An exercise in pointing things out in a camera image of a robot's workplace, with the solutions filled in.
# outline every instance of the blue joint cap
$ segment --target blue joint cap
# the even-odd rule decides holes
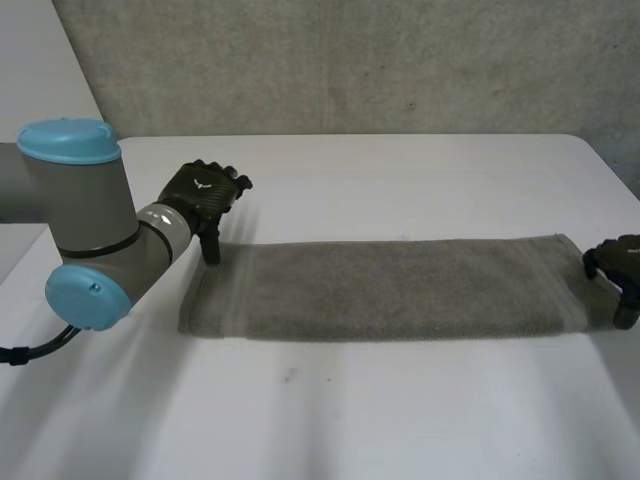
[[[132,306],[120,285],[80,265],[62,265],[51,272],[45,296],[60,318],[83,330],[111,328]]]
[[[113,129],[102,120],[89,118],[27,125],[18,135],[18,148],[31,158],[68,165],[108,163],[122,155]]]

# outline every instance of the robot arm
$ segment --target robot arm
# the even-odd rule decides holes
[[[21,131],[18,148],[25,168],[15,161],[0,219],[49,224],[62,265],[51,273],[45,296],[79,330],[105,330],[126,316],[193,235],[205,261],[217,264],[220,219],[252,188],[232,167],[198,160],[183,165],[158,201],[136,213],[120,147],[106,123],[35,123]]]

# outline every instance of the black cable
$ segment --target black cable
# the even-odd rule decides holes
[[[79,328],[69,325],[53,340],[37,347],[0,348],[0,363],[8,363],[11,366],[25,365],[30,360],[44,357],[64,347],[78,333]]]

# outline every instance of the robotic hand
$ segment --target robotic hand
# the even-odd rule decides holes
[[[613,325],[629,330],[640,316],[640,235],[624,235],[605,240],[582,257],[587,277],[593,279],[601,270],[622,289]]]
[[[220,263],[220,220],[244,190],[253,188],[246,175],[238,177],[231,166],[206,165],[202,160],[187,163],[160,193],[159,201],[175,208],[189,221],[192,234],[200,237],[207,265]]]
[[[187,249],[193,235],[200,237],[206,263],[218,264],[222,215],[253,186],[233,167],[197,160],[180,168],[157,202],[136,213],[120,147],[106,123],[38,122],[25,127],[17,143],[22,158],[16,155],[14,163],[26,167],[22,177],[29,185],[18,188],[20,175],[5,175],[10,185],[0,185],[0,219],[49,224],[62,265],[51,273],[45,296],[69,327],[36,348],[0,348],[0,363],[23,365],[57,350],[80,330],[112,327]],[[38,212],[16,208],[34,205],[34,197]]]

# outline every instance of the gray towel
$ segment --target gray towel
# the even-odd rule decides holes
[[[580,250],[563,235],[223,245],[222,258],[201,267],[181,332],[303,341],[541,336],[611,328],[618,300],[603,278],[587,280]]]

